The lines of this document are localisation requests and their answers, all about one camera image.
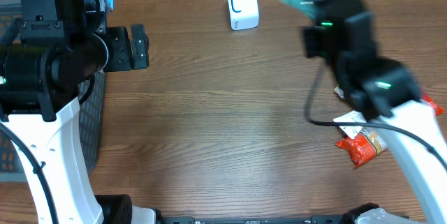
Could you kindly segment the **green snack pouch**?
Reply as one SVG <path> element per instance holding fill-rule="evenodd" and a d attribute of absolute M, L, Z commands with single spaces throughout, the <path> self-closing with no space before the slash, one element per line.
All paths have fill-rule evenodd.
<path fill-rule="evenodd" d="M 344 96 L 344 91 L 339 87 L 339 85 L 337 85 L 334 89 L 334 93 L 341 99 L 344 100 L 345 96 Z"/>

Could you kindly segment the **grey plastic shopping basket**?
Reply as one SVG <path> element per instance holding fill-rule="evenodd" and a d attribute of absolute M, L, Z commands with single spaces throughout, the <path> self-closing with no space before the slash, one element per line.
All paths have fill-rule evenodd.
<path fill-rule="evenodd" d="M 20 0 L 1 0 L 1 34 L 14 18 L 22 15 Z M 85 165 L 91 172 L 97 164 L 105 97 L 105 74 L 95 75 L 92 94 L 80 106 L 80 142 Z M 26 176 L 13 143 L 1 134 L 1 182 L 25 182 Z"/>

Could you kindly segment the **orange spaghetti packet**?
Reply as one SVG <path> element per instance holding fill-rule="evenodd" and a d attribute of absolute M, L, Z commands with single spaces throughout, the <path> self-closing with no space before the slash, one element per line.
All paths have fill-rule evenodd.
<path fill-rule="evenodd" d="M 428 95 L 423 94 L 422 99 L 432 107 L 436 116 L 444 113 L 444 109 Z M 367 123 L 363 115 L 355 110 L 334 118 L 333 122 Z M 356 167 L 364 165 L 388 148 L 381 136 L 371 128 L 362 126 L 339 126 L 339 128 L 346 137 L 336 142 L 335 145 L 349 153 Z"/>

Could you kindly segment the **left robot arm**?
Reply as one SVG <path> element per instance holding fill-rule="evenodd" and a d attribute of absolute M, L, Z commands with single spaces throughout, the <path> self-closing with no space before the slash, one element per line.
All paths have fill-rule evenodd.
<path fill-rule="evenodd" d="M 79 84 L 146 69 L 141 24 L 109 27 L 114 0 L 20 0 L 1 39 L 1 131 L 13 142 L 40 223 L 157 222 L 128 195 L 93 192 L 80 143 Z"/>

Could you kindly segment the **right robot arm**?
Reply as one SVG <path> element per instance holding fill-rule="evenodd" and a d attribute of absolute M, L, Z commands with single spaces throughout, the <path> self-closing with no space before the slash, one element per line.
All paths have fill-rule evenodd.
<path fill-rule="evenodd" d="M 306 0 L 307 57 L 322 57 L 345 101 L 387 143 L 428 223 L 446 222 L 446 140 L 415 77 L 379 54 L 362 0 Z"/>

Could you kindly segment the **white barcode scanner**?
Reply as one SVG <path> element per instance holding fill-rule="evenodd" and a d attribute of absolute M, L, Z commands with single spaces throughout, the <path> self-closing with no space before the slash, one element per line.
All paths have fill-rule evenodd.
<path fill-rule="evenodd" d="M 258 0 L 228 0 L 228 10 L 233 31 L 253 29 L 259 25 Z"/>

